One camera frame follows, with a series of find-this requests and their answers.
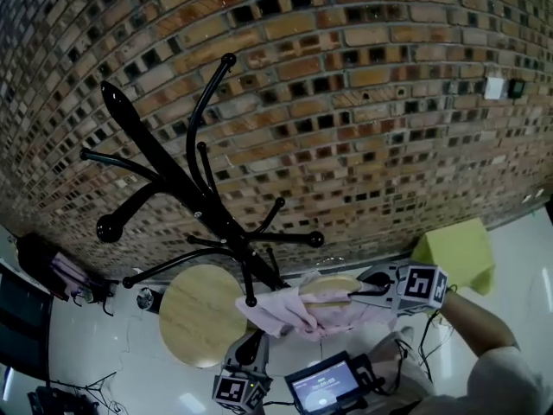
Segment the white sleeve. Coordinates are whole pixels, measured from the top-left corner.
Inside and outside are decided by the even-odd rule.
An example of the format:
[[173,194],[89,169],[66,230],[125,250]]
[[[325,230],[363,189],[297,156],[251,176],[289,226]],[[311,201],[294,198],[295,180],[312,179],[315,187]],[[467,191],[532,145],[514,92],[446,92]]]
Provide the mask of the white sleeve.
[[497,348],[483,354],[467,384],[467,397],[476,405],[490,405],[497,413],[545,413],[549,389],[535,375],[516,348]]
[[516,348],[498,348],[483,354],[460,398],[439,395],[425,399],[410,415],[543,415],[550,390],[532,373]]

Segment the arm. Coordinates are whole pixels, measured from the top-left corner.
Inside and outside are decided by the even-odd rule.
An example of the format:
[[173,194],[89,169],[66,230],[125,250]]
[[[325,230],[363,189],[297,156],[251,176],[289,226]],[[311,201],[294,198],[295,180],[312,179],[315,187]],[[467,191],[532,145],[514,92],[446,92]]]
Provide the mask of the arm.
[[515,336],[502,320],[451,290],[446,294],[442,314],[478,357],[495,348],[518,348]]

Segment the light switch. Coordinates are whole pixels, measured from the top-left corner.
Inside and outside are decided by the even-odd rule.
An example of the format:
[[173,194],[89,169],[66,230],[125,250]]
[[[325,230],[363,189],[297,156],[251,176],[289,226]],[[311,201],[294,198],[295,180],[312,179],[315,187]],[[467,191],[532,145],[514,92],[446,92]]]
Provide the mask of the light switch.
[[486,91],[484,92],[484,98],[486,100],[499,100],[503,94],[503,86],[505,80],[499,77],[490,77],[486,82]]

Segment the black monitor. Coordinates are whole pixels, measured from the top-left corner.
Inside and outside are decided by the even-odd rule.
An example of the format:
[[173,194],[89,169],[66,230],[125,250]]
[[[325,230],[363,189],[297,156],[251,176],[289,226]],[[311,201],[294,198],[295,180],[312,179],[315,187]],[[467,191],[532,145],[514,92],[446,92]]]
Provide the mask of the black monitor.
[[297,408],[305,415],[333,412],[365,393],[347,352],[288,375],[285,380]]

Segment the brick wall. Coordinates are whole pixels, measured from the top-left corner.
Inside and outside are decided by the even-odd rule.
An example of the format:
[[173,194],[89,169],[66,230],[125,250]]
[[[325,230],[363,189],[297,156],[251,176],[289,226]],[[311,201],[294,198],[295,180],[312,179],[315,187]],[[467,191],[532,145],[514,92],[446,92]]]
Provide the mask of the brick wall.
[[[191,250],[190,233],[209,238],[158,195],[100,244],[96,220],[144,181],[78,154],[146,163],[102,103],[109,80],[186,167],[188,115],[226,52],[237,66],[199,132],[225,204],[251,230],[283,196],[274,229],[327,237],[320,250],[277,246],[285,269],[519,214],[551,176],[552,4],[1,0],[1,221],[114,277]],[[524,96],[484,100],[486,76],[524,80]]]

